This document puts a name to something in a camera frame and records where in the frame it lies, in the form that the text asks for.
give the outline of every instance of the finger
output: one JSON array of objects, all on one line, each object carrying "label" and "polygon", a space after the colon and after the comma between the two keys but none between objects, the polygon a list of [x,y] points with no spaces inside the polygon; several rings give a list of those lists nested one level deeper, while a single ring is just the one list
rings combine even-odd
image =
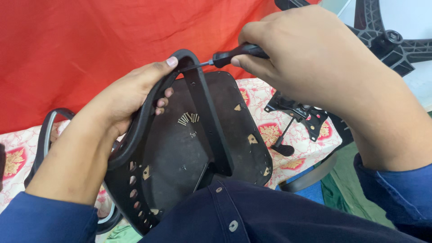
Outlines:
[{"label": "finger", "polygon": [[246,72],[257,77],[270,77],[276,69],[270,60],[252,55],[238,55],[231,59],[231,64],[243,68]]},{"label": "finger", "polygon": [[156,108],[155,114],[160,115],[160,114],[163,114],[164,111],[165,111],[165,109],[163,109],[163,108]]},{"label": "finger", "polygon": [[157,102],[158,107],[165,107],[168,105],[168,99],[167,98],[161,98]]},{"label": "finger", "polygon": [[165,90],[165,97],[169,98],[172,96],[173,93],[174,93],[174,89],[169,87]]},{"label": "finger", "polygon": [[249,42],[261,45],[266,24],[266,22],[249,22],[245,24],[238,35],[238,44]]},{"label": "finger", "polygon": [[276,12],[276,13],[271,13],[267,16],[265,16],[264,18],[262,18],[260,20],[260,22],[265,22],[265,21],[273,21],[279,17],[281,17],[282,15],[285,14],[285,11],[280,11],[280,12]]},{"label": "finger", "polygon": [[153,86],[162,77],[168,75],[177,66],[176,57],[170,57],[165,61],[154,62],[138,68],[140,71],[140,81],[146,86]]}]

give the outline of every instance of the screw hole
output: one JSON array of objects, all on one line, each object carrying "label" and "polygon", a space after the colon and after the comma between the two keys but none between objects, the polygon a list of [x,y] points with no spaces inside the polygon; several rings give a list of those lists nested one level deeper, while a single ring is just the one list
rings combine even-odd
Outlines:
[{"label": "screw hole", "polygon": [[138,192],[137,192],[136,189],[134,189],[134,190],[132,190],[132,191],[130,192],[129,197],[130,197],[130,198],[136,198],[137,195],[138,195]]},{"label": "screw hole", "polygon": [[133,205],[133,208],[136,210],[139,210],[141,207],[141,203],[139,201],[135,202],[135,204]]},{"label": "screw hole", "polygon": [[137,163],[135,161],[131,161],[129,163],[129,171],[132,172],[137,168]]},{"label": "screw hole", "polygon": [[133,186],[137,182],[137,178],[135,176],[131,176],[129,180],[129,185]]}]

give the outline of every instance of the blue sleeve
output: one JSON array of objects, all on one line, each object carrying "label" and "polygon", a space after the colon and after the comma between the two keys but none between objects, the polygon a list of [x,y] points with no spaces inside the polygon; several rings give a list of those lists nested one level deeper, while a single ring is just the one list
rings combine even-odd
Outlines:
[{"label": "blue sleeve", "polygon": [[423,240],[432,237],[432,164],[402,172],[376,171],[363,167],[357,154],[354,168],[366,198],[384,209],[400,231]]},{"label": "blue sleeve", "polygon": [[0,242],[94,242],[97,209],[20,192],[0,214]]}]

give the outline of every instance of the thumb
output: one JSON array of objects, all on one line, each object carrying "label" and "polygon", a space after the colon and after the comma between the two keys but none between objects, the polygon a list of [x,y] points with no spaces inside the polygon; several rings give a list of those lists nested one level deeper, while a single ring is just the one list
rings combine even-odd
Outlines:
[{"label": "thumb", "polygon": [[275,67],[268,59],[254,57],[252,55],[238,55],[231,59],[231,64],[243,68],[246,72],[257,77],[269,77],[276,72]]},{"label": "thumb", "polygon": [[154,85],[161,78],[168,75],[177,66],[178,60],[176,57],[170,57],[165,61],[153,62],[138,68],[142,81],[148,85]]}]

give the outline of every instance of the button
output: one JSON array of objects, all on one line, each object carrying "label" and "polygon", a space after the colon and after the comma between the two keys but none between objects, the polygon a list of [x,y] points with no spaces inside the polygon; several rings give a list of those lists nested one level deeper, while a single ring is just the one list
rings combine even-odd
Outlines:
[{"label": "button", "polygon": [[229,231],[234,232],[237,229],[238,223],[237,221],[233,220],[230,224],[229,224]]}]

